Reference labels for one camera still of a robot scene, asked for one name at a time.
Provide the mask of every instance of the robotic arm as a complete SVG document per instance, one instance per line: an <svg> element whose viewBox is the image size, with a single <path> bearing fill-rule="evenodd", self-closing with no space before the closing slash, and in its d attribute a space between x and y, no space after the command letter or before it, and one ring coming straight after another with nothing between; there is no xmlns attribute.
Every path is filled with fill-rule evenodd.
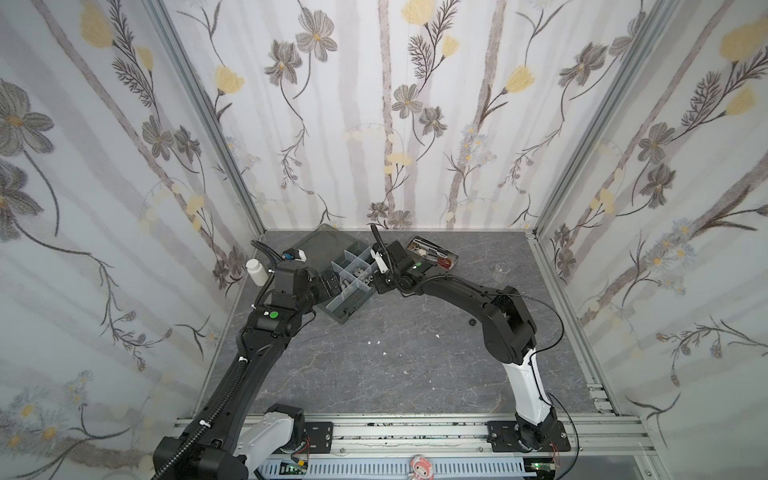
<svg viewBox="0 0 768 480"><path fill-rule="evenodd" d="M560 422L541 393L534 357L536 325L522 299L515 296L518 291L510 286L489 289L448 275L442 267L412 257L397 241L384 247L379 232L372 230L377 239L373 256L379 264L374 275L378 292L396 288L409 295L436 296L475 317L482 324L485 348L504 364L515 393L515 438L520 450L548 445ZM341 293L338 278L320 276L290 255L283 257L291 260L279 263L274 257L273 273L263 290L274 278L269 303L254 305L238 333L239 355L194 421L181 437L165 437L155 449L154 478L245 480L277 449L295 452L307 441L303 411L282 405L270 407L259 424L240 434L248 408L301 328L302 316Z"/></svg>

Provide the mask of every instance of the gray marble tabletop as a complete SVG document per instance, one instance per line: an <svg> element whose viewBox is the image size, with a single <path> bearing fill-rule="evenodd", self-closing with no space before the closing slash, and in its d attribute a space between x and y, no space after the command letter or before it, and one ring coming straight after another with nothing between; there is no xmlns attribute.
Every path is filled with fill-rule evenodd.
<svg viewBox="0 0 768 480"><path fill-rule="evenodd" d="M309 232L270 231L265 242L278 252ZM373 243L370 231L348 232ZM511 285L551 303L525 235L520 232L382 232L385 242L406 244L421 235L459 255L452 273L481 285ZM492 280L497 262L511 267L504 285ZM226 372L237 348L257 287L248 279L210 373L205 398ZM539 347L560 335L557 317L526 300L538 326ZM568 339L538 358L541 381L569 412L594 412L586 380ZM296 336L267 376L250 411L275 402L308 413L514 412L515 397L504 368L483 346L482 328L459 308L429 296L403 299L374 294L346 325L323 313Z"/></svg>

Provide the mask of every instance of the plastic bottle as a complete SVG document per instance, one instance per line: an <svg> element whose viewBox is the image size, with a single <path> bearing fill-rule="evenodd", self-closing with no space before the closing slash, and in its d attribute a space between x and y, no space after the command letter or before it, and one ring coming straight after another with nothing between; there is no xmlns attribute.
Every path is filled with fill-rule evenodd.
<svg viewBox="0 0 768 480"><path fill-rule="evenodd" d="M248 270L248 275L253 279L253 282L257 286L263 286L266 283L268 275L264 265L259 260L252 258L245 263L245 268Z"/></svg>

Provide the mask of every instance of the white bottle cap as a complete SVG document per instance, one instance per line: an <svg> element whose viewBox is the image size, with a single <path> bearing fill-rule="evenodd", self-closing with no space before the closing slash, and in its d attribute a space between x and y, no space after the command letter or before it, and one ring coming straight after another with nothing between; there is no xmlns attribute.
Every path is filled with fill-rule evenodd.
<svg viewBox="0 0 768 480"><path fill-rule="evenodd" d="M259 260L256 260L255 258L248 260L245 262L245 268L248 270L248 275L250 275L250 278L253 279L253 282L257 286L263 286L266 283L266 279L269 275L267 275L264 266Z"/></svg>

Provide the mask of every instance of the black mounting plate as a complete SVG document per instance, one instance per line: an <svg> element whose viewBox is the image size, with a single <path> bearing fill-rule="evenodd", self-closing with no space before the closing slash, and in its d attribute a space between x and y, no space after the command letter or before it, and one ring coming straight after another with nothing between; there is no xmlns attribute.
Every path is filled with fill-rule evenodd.
<svg viewBox="0 0 768 480"><path fill-rule="evenodd" d="M491 444L494 453L509 453L509 452L523 452L527 450L523 449L518 444L517 434L515 433L515 426L517 422L487 422L488 426L488 443ZM553 428L553 435L550 437L550 441L554 443L559 452L571 451L571 443L568 441L568 436L563 438L562 434L565 433L565 427L563 422L556 422ZM545 445L541 447L539 452L552 452L551 445Z"/></svg>
<svg viewBox="0 0 768 480"><path fill-rule="evenodd" d="M333 422L306 422L304 431L310 437L310 454L331 453Z"/></svg>

